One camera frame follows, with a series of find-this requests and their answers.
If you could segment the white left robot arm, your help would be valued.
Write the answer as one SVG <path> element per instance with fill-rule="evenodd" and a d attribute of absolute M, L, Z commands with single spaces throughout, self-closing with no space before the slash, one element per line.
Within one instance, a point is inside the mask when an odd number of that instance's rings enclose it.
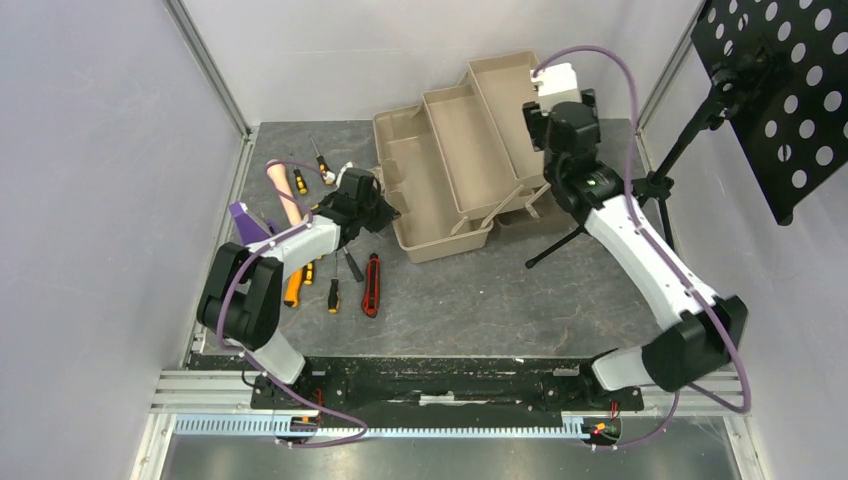
<path fill-rule="evenodd" d="M 290 408 L 307 405 L 312 379 L 305 357 L 280 327 L 284 283 L 311 261 L 347 246 L 366 229 L 377 233 L 400 213 L 383 197 L 374 173 L 348 167 L 337 188 L 300 223 L 260 242 L 220 246 L 200 295 L 197 322 L 226 347 L 243 348 L 277 379 L 276 396 Z"/>

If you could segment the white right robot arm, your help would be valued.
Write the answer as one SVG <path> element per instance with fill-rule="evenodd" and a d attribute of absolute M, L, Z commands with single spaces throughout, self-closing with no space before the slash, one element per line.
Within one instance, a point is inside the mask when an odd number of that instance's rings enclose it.
<path fill-rule="evenodd" d="M 522 114 L 556 204 L 614 257 L 647 301 L 661 332 L 644 346 L 614 349 L 580 367 L 577 392 L 602 408 L 619 390 L 654 384 L 689 386 L 731 363 L 748 310 L 703 283 L 644 218 L 624 180 L 597 158 L 600 125 L 594 93 L 549 107 L 526 102 Z"/>

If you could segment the beige translucent tool box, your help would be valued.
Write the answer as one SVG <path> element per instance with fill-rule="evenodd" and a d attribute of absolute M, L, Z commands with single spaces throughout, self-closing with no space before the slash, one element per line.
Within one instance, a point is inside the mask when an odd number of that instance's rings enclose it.
<path fill-rule="evenodd" d="M 377 171 L 411 262 L 482 248 L 492 232 L 522 240 L 574 226 L 543 178 L 521 112 L 536 97 L 538 63 L 531 50 L 471 60 L 456 85 L 374 116 Z"/>

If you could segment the red black utility knife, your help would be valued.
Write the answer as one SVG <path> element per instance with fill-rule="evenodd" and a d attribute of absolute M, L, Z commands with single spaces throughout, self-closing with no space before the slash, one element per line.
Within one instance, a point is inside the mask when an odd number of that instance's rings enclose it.
<path fill-rule="evenodd" d="M 380 303 L 380 257 L 371 253 L 365 268 L 365 290 L 361 302 L 363 313 L 376 318 Z"/>

